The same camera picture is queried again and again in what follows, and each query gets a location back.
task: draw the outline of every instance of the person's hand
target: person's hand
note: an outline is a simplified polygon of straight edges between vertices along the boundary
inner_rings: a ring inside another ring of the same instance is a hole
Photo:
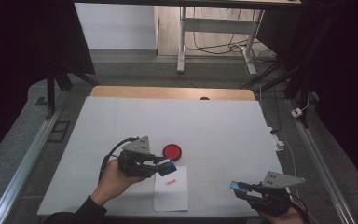
[[[122,194],[129,186],[143,181],[143,177],[128,177],[118,169],[118,161],[112,160],[107,163],[98,187],[91,194],[91,199],[98,205],[103,206],[109,200]]]
[[[266,220],[268,220],[271,224],[304,224],[304,221],[301,217],[301,215],[297,212],[296,209],[294,209],[293,207],[290,207],[289,210],[287,211],[287,213],[280,215],[278,217],[269,215],[267,213],[264,212],[260,212],[257,211],[257,213],[265,218]]]

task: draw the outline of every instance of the red circular object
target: red circular object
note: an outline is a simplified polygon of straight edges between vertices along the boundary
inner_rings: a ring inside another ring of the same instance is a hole
[[[165,157],[171,158],[173,161],[178,161],[182,156],[182,149],[176,144],[169,144],[164,148],[162,154]]]

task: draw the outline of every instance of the black fabric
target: black fabric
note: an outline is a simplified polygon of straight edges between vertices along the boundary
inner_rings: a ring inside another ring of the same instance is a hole
[[[0,0],[0,142],[48,68],[95,74],[71,0]]]
[[[316,111],[358,169],[358,1],[343,8],[313,64]]]
[[[97,224],[101,223],[106,212],[105,208],[98,206],[89,196],[75,213],[54,213],[44,224]]]

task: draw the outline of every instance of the black sleeve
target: black sleeve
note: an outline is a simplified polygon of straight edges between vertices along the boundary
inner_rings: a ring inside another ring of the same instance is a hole
[[[100,223],[106,211],[89,196],[75,213],[54,213],[43,224],[97,224]]]

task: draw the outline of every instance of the white table leg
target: white table leg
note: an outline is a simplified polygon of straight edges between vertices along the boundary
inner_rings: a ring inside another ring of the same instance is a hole
[[[248,67],[250,75],[256,75],[257,74],[257,72],[255,71],[255,65],[252,62],[252,56],[251,56],[250,51],[251,51],[252,45],[253,45],[253,43],[255,41],[255,35],[257,34],[258,26],[260,25],[261,18],[263,17],[263,13],[264,13],[264,10],[260,11],[258,13],[258,16],[255,18],[255,22],[254,22],[252,32],[249,35],[248,44],[246,45],[246,48],[242,51],[243,57],[245,59],[246,66]]]
[[[180,7],[180,42],[179,42],[179,53],[178,53],[178,66],[177,73],[185,72],[185,22],[186,22],[186,7]]]

